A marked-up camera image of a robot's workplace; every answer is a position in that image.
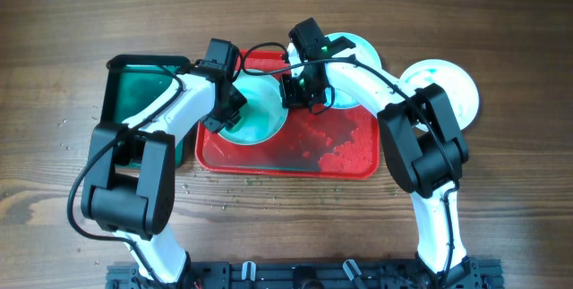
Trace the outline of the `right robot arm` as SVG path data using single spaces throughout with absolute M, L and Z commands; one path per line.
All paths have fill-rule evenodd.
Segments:
M 390 175 L 409 193 L 417 258 L 441 281 L 461 265 L 456 198 L 468 147 L 444 88 L 410 88 L 386 72 L 372 44 L 354 34 L 325 35 L 313 18 L 288 34 L 288 72 L 280 79 L 285 108 L 331 107 L 346 93 L 376 117 Z

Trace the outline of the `black tray with green water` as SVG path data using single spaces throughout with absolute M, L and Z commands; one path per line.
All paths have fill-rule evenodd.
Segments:
M 152 65 L 123 64 L 123 68 L 137 69 L 137 72 L 108 72 L 101 122 L 121 123 L 137 115 L 165 92 L 172 82 L 161 74 L 141 72 L 160 71 Z

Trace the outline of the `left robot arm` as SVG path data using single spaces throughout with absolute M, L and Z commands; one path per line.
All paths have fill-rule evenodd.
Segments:
M 176 241 L 168 220 L 175 203 L 175 147 L 196 123 L 220 132 L 239 119 L 245 97 L 234 87 L 243 61 L 238 47 L 212 39 L 204 58 L 177 55 L 117 55 L 107 62 L 111 76 L 164 75 L 170 86 L 138 114 L 94 129 L 86 166 L 72 190 L 81 191 L 81 212 L 104 230 L 82 236 L 122 242 L 138 263 L 134 285 L 200 288 L 201 277 Z

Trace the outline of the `white plate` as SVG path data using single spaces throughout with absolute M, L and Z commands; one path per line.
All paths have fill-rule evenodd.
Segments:
M 400 76 L 399 84 L 409 88 L 425 88 L 438 84 L 447 93 L 461 130 L 477 117 L 480 96 L 470 75 L 460 66 L 441 59 L 427 59 L 409 66 Z

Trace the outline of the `light blue plate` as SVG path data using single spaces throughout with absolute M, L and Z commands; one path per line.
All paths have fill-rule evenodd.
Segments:
M 254 76 L 240 71 L 234 86 L 247 99 L 239 110 L 240 119 L 218 134 L 231 143 L 251 146 L 271 139 L 287 120 L 279 82 L 270 75 Z
M 369 114 L 376 115 L 381 108 L 371 97 L 360 97 L 365 87 L 359 79 L 366 80 L 367 83 L 374 83 L 377 77 L 373 75 L 369 68 L 379 72 L 382 69 L 381 58 L 373 45 L 365 38 L 348 32 L 335 32 L 326 35 L 330 41 L 337 38 L 347 38 L 355 47 L 350 51 L 343 52 L 342 55 L 335 55 L 335 58 L 355 57 L 358 64 L 352 63 L 327 63 L 325 72 L 329 88 L 326 90 L 327 105 L 335 109 L 350 109 L 358 106 L 364 107 Z

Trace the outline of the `red plastic tray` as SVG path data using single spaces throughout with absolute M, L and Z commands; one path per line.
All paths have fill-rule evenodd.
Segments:
M 285 65 L 276 51 L 255 51 L 245 63 L 254 76 Z M 380 132 L 377 120 L 361 106 L 291 109 L 277 134 L 251 146 L 231 143 L 200 125 L 195 156 L 212 172 L 358 180 L 379 168 Z

